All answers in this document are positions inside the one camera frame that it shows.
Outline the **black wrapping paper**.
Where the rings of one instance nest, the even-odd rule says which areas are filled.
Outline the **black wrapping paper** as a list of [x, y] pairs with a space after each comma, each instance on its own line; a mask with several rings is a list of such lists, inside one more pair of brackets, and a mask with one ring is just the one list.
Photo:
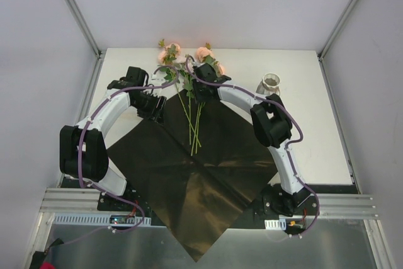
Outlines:
[[185, 251], [198, 261], [277, 172], [253, 126], [219, 101], [200, 115], [201, 146], [191, 153], [184, 93], [167, 100], [164, 121], [141, 121], [108, 148], [126, 177]]

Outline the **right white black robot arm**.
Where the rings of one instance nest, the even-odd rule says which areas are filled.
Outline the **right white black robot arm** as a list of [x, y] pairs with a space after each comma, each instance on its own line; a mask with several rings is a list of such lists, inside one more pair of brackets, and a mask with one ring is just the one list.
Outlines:
[[190, 72], [196, 100], [228, 102], [252, 119], [254, 134], [271, 153], [278, 170], [283, 191], [283, 207], [290, 215], [298, 215], [306, 207], [310, 191], [303, 180], [291, 145], [304, 138], [300, 127], [285, 109], [277, 94], [265, 96], [252, 93], [218, 76], [210, 64], [202, 64]]

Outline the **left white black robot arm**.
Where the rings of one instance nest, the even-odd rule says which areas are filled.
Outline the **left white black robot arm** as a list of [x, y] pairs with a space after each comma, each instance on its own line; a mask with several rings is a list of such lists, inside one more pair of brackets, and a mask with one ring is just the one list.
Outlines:
[[113, 80], [90, 114], [74, 126], [65, 125], [60, 130], [61, 173], [112, 193], [111, 204], [120, 212], [128, 211], [133, 196], [125, 191], [126, 179], [110, 168], [105, 137], [130, 107], [137, 110], [140, 118], [162, 123], [167, 98], [159, 92], [166, 86], [163, 77], [156, 73], [150, 76], [139, 67], [129, 67], [125, 76]]

